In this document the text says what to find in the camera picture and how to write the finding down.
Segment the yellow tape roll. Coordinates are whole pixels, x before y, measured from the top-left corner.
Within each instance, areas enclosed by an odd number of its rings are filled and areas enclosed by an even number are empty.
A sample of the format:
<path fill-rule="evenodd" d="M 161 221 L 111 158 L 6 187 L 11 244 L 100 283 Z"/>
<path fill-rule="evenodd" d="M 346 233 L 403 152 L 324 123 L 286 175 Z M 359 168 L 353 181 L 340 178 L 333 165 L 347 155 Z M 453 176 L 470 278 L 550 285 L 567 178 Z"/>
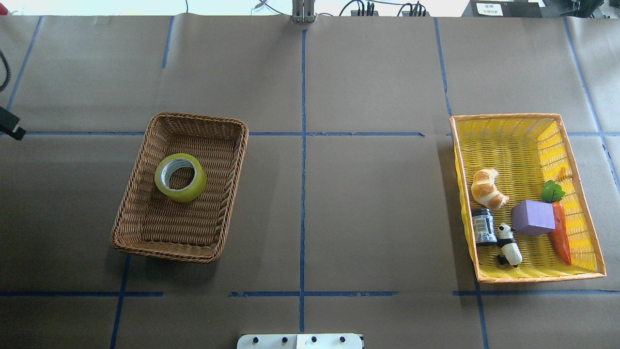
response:
<path fill-rule="evenodd" d="M 173 189 L 170 182 L 173 173 L 179 169 L 193 170 L 193 177 L 188 185 L 181 189 Z M 179 203 L 188 203 L 197 199 L 206 188 L 206 172 L 199 161 L 188 153 L 174 153 L 164 158 L 155 170 L 155 185 L 164 196 Z"/>

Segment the brown wicker basket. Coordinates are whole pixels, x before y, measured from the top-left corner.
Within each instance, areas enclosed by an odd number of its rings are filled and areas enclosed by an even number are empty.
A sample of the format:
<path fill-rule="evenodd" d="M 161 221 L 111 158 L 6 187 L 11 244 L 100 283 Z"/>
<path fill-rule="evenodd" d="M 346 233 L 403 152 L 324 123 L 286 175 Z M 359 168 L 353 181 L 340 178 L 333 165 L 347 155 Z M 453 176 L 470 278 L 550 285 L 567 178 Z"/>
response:
<path fill-rule="evenodd" d="M 223 253 L 241 177 L 249 129 L 233 118 L 161 112 L 149 121 L 111 230 L 118 251 L 208 264 Z M 155 170 L 174 153 L 195 157 L 206 172 L 204 192 L 188 203 L 155 185 Z M 173 173 L 170 187 L 188 185 L 193 170 Z"/>

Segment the yellow plastic woven basket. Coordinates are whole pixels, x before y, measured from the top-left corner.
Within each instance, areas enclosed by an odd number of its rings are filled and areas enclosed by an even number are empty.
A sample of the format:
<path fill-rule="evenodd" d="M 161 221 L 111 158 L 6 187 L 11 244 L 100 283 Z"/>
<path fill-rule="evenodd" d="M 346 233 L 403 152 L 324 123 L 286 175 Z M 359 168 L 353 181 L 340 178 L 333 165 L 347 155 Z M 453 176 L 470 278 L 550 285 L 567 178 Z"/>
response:
<path fill-rule="evenodd" d="M 453 135 L 460 214 L 474 273 L 488 284 L 540 283 L 589 280 L 607 274 L 571 142 L 557 113 L 504 113 L 459 115 L 450 119 Z M 525 200 L 540 200 L 545 182 L 553 180 L 565 192 L 571 264 L 566 264 L 544 236 L 516 234 L 524 256 L 518 267 L 501 265 L 498 247 L 475 242 L 472 210 L 480 204 L 471 195 L 476 172 L 498 171 L 495 186 L 509 197 L 493 212 L 495 226 L 512 224 L 511 210 Z"/>

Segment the toy croissant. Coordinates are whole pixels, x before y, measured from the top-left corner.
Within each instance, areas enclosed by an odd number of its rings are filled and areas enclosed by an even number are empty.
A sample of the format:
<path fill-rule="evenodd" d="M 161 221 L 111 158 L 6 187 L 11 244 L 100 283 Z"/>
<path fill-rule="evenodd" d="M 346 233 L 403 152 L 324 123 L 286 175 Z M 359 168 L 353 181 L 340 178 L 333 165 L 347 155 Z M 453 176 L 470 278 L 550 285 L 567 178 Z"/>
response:
<path fill-rule="evenodd" d="M 483 168 L 474 174 L 470 187 L 474 201 L 489 210 L 504 208 L 510 197 L 503 194 L 496 185 L 499 172 L 495 168 Z"/>

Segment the small black white can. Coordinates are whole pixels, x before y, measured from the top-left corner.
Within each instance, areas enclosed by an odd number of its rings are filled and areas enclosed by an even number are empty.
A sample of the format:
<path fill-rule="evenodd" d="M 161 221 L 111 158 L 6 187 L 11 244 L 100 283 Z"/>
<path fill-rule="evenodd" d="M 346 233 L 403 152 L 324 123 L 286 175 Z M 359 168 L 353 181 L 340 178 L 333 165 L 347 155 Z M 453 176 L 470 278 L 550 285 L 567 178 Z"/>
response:
<path fill-rule="evenodd" d="M 472 226 L 477 246 L 487 247 L 497 243 L 494 217 L 489 208 L 476 208 L 472 210 Z"/>

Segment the panda figurine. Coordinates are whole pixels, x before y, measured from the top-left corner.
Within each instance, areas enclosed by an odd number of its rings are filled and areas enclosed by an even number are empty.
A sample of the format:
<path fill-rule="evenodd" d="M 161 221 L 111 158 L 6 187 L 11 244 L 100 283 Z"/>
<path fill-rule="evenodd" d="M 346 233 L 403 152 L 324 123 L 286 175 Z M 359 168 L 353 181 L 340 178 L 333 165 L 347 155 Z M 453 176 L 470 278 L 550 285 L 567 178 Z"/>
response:
<path fill-rule="evenodd" d="M 513 233 L 513 228 L 505 222 L 499 225 L 496 244 L 502 253 L 498 254 L 496 258 L 500 265 L 510 265 L 517 268 L 523 262 L 523 256 Z"/>

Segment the purple foam cube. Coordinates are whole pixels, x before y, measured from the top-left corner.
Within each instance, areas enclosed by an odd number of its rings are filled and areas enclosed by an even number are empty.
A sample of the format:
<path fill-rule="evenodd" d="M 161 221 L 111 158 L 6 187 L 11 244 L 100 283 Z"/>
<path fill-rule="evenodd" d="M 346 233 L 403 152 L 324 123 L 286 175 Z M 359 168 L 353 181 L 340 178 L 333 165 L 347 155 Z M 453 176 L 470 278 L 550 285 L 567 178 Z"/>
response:
<path fill-rule="evenodd" d="M 533 200 L 524 200 L 511 208 L 512 227 L 525 236 L 542 236 L 556 229 L 553 206 Z"/>

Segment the toy carrot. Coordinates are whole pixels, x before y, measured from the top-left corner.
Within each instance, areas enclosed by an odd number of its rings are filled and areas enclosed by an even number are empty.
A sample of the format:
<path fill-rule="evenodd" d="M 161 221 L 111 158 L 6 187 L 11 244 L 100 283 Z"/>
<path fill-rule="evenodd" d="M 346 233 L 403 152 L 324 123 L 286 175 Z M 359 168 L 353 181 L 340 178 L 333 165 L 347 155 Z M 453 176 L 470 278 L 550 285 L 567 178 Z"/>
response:
<path fill-rule="evenodd" d="M 549 232 L 549 239 L 552 246 L 566 265 L 572 265 L 571 248 L 567 230 L 566 212 L 562 199 L 566 192 L 562 186 L 554 180 L 548 180 L 542 185 L 541 201 L 552 205 L 552 212 L 555 219 L 555 229 Z"/>

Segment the black box white label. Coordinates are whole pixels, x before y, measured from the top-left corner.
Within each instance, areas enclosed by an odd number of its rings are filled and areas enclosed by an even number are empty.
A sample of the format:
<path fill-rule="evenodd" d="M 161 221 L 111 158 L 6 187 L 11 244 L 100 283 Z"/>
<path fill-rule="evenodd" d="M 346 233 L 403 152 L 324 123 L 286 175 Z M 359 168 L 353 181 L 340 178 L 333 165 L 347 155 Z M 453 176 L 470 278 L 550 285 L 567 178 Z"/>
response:
<path fill-rule="evenodd" d="M 542 18 L 537 2 L 469 0 L 461 17 Z"/>

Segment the aluminium frame post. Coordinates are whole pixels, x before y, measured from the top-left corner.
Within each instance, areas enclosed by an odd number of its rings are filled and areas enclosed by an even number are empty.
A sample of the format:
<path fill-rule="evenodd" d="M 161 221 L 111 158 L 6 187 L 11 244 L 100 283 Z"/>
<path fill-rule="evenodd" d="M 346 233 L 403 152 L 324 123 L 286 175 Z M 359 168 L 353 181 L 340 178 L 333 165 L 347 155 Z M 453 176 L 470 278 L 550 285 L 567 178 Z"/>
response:
<path fill-rule="evenodd" d="M 313 23 L 316 20 L 314 0 L 292 0 L 292 22 Z"/>

